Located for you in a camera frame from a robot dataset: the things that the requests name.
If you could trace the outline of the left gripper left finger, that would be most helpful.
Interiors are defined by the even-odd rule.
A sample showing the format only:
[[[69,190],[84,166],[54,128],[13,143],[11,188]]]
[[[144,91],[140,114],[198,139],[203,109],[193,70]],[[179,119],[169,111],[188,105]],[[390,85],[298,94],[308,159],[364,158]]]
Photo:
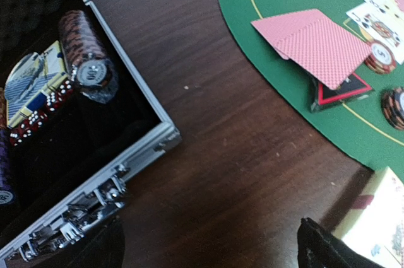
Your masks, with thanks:
[[[119,217],[110,220],[69,253],[63,267],[122,267],[125,235]]]

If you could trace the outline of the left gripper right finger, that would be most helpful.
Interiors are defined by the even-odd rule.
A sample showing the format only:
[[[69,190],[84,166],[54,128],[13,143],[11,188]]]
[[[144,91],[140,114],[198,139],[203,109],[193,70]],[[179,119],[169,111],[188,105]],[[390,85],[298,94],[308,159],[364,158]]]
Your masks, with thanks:
[[[311,218],[302,218],[297,231],[299,267],[382,268],[354,252]]]

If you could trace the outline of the orange chip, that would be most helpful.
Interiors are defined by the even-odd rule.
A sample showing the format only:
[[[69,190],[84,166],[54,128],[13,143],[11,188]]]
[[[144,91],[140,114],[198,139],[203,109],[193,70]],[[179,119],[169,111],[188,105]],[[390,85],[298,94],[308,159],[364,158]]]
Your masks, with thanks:
[[[389,74],[396,69],[396,60],[392,51],[378,40],[369,43],[371,54],[364,64],[377,74]]]

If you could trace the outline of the dealt card player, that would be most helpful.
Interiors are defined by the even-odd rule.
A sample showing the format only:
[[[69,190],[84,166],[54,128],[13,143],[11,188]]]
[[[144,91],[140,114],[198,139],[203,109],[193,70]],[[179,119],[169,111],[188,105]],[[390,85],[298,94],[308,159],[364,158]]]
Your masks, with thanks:
[[[318,9],[307,9],[254,20],[251,22],[251,25],[273,47],[281,58],[289,60],[289,57],[284,52],[278,50],[278,42],[325,17],[326,15]]]

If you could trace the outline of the three of spades card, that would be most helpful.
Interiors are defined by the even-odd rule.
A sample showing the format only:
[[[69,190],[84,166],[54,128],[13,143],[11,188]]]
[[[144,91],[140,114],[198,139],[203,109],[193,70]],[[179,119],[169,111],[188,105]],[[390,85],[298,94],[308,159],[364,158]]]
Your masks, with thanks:
[[[397,20],[403,20],[403,11],[395,0],[364,0],[374,5],[382,13],[391,16]]]

